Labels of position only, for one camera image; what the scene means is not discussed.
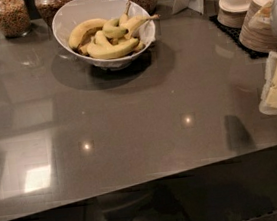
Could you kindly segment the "small yellow banana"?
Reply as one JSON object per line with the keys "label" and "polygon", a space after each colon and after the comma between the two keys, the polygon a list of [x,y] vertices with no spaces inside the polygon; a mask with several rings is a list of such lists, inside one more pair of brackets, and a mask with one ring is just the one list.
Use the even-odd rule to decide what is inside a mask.
{"label": "small yellow banana", "polygon": [[102,27],[102,31],[104,31],[104,35],[110,38],[121,38],[129,32],[125,27],[121,27],[119,25],[119,19],[109,19]]}

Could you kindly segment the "white napkin in bowl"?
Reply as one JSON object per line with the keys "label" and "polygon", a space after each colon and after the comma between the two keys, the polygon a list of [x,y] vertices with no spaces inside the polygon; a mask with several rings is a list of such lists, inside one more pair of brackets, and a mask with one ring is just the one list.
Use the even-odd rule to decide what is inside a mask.
{"label": "white napkin in bowl", "polygon": [[138,38],[140,43],[142,43],[144,46],[150,44],[154,39],[153,20],[149,20],[137,28],[133,34],[133,37]]}

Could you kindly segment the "right long-stemmed yellow banana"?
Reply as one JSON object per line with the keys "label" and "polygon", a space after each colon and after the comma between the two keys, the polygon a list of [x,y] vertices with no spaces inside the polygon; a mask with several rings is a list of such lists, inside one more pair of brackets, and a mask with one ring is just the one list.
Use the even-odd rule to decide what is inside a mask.
{"label": "right long-stemmed yellow banana", "polygon": [[128,19],[125,23],[121,24],[121,27],[126,28],[128,32],[124,36],[126,39],[130,39],[134,32],[142,26],[142,24],[150,21],[150,20],[158,20],[160,17],[159,14],[157,15],[149,15],[149,17],[146,16],[133,16],[132,18]]}

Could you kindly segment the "upright rear yellow banana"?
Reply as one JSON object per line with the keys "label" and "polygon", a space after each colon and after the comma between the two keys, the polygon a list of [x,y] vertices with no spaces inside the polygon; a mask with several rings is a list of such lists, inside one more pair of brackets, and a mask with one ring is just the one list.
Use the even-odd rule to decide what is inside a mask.
{"label": "upright rear yellow banana", "polygon": [[123,25],[125,22],[128,21],[128,18],[129,18],[128,11],[129,11],[130,7],[131,7],[131,2],[127,1],[125,10],[119,18],[119,25]]}

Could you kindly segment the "front bottom yellow banana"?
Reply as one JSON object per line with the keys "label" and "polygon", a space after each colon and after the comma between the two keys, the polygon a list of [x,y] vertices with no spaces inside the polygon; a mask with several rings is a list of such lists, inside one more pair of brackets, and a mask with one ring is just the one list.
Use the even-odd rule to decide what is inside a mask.
{"label": "front bottom yellow banana", "polygon": [[131,38],[117,45],[112,45],[106,38],[104,31],[101,30],[91,39],[87,46],[87,53],[92,58],[101,60],[119,59],[130,54],[138,44],[139,40],[137,38]]}

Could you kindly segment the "white ceramic bowl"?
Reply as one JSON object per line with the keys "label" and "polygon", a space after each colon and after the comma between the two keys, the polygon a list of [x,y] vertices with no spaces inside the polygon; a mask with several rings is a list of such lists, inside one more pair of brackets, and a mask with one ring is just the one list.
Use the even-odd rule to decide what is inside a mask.
{"label": "white ceramic bowl", "polygon": [[[145,51],[145,49],[147,49],[151,45],[151,43],[147,46],[144,46],[137,38],[139,40],[138,46],[135,47],[134,50],[126,57],[111,60],[101,60],[89,56],[87,53],[87,46],[90,44],[91,39],[94,37],[94,35],[98,31],[101,31],[102,28],[92,29],[91,31],[88,31],[88,33],[85,34],[82,43],[75,50],[69,47],[68,40],[71,31],[85,20],[103,18],[106,19],[106,21],[109,21],[109,19],[119,19],[125,10],[127,1],[128,0],[72,0],[66,3],[66,5],[62,6],[55,14],[52,22],[53,34],[55,35],[55,38],[60,43],[60,45],[62,45],[68,52],[71,52],[78,58],[81,58],[88,64],[109,70],[125,68],[128,64],[132,63],[132,61],[136,60],[136,58],[138,58]],[[134,15],[149,15],[147,11],[133,2],[131,2],[131,7],[128,13],[128,19],[132,18]],[[152,42],[155,40],[156,31],[154,21],[155,20],[153,20],[154,39],[152,40]],[[118,43],[129,40],[126,39],[124,36],[118,39],[107,39],[112,45],[117,45]]]}

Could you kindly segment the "left top yellow banana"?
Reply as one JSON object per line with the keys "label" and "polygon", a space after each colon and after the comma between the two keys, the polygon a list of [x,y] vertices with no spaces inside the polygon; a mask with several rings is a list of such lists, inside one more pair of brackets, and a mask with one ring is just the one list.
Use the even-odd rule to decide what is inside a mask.
{"label": "left top yellow banana", "polygon": [[72,31],[69,36],[69,47],[71,49],[77,49],[79,45],[82,43],[82,40],[86,33],[93,29],[101,29],[105,24],[106,19],[92,19],[92,20],[85,20],[84,22],[77,25]]}

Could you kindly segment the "front stack paper plates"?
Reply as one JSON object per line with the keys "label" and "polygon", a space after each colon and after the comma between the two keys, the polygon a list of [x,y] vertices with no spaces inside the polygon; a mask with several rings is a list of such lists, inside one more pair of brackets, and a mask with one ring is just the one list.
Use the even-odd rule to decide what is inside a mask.
{"label": "front stack paper plates", "polygon": [[244,19],[239,41],[256,52],[277,52],[277,37],[270,27],[270,7],[273,0],[252,0]]}

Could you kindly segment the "black rubber mat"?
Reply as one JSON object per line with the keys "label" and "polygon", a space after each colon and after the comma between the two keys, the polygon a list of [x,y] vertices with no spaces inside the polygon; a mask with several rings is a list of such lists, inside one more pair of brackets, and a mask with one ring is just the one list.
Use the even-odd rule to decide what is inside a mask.
{"label": "black rubber mat", "polygon": [[259,52],[259,51],[254,51],[252,49],[247,48],[244,46],[239,39],[239,35],[241,33],[240,29],[237,28],[230,28],[226,25],[223,25],[218,21],[218,16],[210,16],[209,20],[217,26],[217,28],[222,31],[224,34],[226,34],[236,45],[239,47],[241,50],[244,50],[246,54],[250,56],[252,59],[259,59],[259,58],[267,58],[268,54]]}

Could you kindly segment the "rear stack white bowls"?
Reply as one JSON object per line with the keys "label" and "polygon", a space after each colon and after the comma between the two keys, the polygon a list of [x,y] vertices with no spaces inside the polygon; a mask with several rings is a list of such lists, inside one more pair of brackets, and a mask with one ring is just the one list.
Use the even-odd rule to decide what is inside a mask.
{"label": "rear stack white bowls", "polygon": [[240,29],[252,0],[219,0],[217,21],[223,26]]}

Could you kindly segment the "left glass cereal jar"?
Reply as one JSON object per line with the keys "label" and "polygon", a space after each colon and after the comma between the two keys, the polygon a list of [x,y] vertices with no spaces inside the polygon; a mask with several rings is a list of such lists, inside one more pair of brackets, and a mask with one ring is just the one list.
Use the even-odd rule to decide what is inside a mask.
{"label": "left glass cereal jar", "polygon": [[24,0],[0,0],[0,31],[7,37],[26,35],[31,19]]}

